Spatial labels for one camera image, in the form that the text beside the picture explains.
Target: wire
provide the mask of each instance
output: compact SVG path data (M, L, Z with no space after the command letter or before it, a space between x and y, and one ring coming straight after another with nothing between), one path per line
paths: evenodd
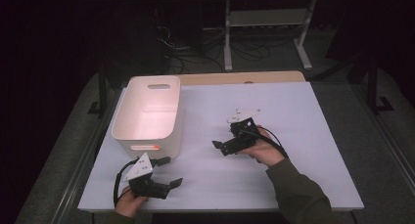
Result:
M277 138L277 136L275 136L275 134L274 133L272 133L271 131L269 131L268 129L266 129L266 128L264 128L264 127L258 127L258 128L261 128L261 129L263 129L263 130L265 130L265 131L267 131L268 133L270 133L274 138L275 138L275 140L277 140L277 142L278 142L278 144L282 147L283 145L280 143L280 140L278 140L278 138Z
M123 192L122 194L121 194L121 196L119 196L119 198L118 199L121 199L121 197L123 197L125 194L127 194L129 191L131 191L131 188L130 189L128 189L127 191L125 191L125 192Z
M351 218L353 219L353 222L354 222L355 224L358 224L359 222L357 221L357 218L356 218L356 216L354 215L354 212L353 212L353 211L351 211L351 212L350 212L350 214L351 214Z
M114 206L118 203L118 200L120 197L118 197L118 188L119 188L119 182L121 181L122 172L127 168L129 165L135 164L137 162L137 159L134 159L130 162L128 162L116 175L115 183L114 183L114 193L113 193L113 200L114 200Z
M272 141L270 138L267 138L267 137L263 136L262 134L255 134L255 133L252 133L252 132L247 131L247 130L244 130L244 129L240 129L239 131L240 132L243 132L243 133L251 134L251 135L255 136L256 138L265 141L266 143L268 143L271 146L273 146L276 150L278 150L278 152L280 152L283 155L283 157L289 158L288 157L288 154L286 153L286 151L283 148L283 146L278 145L277 143L275 143L274 141Z

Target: sleeve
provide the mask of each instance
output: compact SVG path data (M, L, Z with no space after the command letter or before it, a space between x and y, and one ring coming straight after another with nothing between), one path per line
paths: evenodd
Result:
M269 167L266 173L274 185L280 211L290 223L340 223L320 186L300 174L289 159Z
M135 219L126 217L116 212L111 212L106 224L134 224Z

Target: human hand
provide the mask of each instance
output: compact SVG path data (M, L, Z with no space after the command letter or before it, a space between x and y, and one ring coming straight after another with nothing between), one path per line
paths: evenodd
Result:
M262 126L257 125L257 128L261 135L271 139ZM284 156L277 149L261 139L258 139L253 146L241 150L238 154L248 154L268 167L284 159Z
M134 218L140 209L143 202L148 201L149 198L138 197L134 198L134 195L129 186L122 190L122 195L119 197L115 206L115 212L123 216Z

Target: white table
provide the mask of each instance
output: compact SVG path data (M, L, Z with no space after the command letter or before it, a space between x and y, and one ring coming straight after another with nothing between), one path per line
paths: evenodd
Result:
M150 212L277 210L266 167L246 155L224 157L212 140L227 141L235 109L261 109L255 123L277 135L297 169L317 182L334 210L363 208L345 163L308 82L182 85L185 123L181 152L156 167L152 179L183 178L166 200L150 199ZM112 137L110 124L78 208L114 209L115 176L132 159Z

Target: plastic bin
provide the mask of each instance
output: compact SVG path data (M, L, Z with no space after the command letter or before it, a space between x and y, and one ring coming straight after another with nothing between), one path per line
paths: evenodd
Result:
M180 151L184 108L180 79L172 75L130 79L116 112L113 136L132 157L176 157Z

